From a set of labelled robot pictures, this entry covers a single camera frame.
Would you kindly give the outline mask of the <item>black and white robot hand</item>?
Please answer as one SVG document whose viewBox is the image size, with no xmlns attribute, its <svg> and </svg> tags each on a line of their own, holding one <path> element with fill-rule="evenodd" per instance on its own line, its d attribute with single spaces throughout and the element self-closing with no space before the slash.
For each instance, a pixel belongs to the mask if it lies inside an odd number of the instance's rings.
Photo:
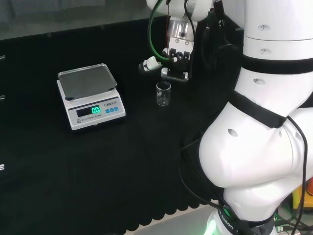
<svg viewBox="0 0 313 235">
<path fill-rule="evenodd" d="M 139 72 L 144 75 L 158 73 L 163 80 L 187 82 L 192 76 L 194 39 L 194 36 L 169 36 L 168 46 L 158 53 L 149 35 L 149 49 L 153 55 L 139 64 Z"/>
</svg>

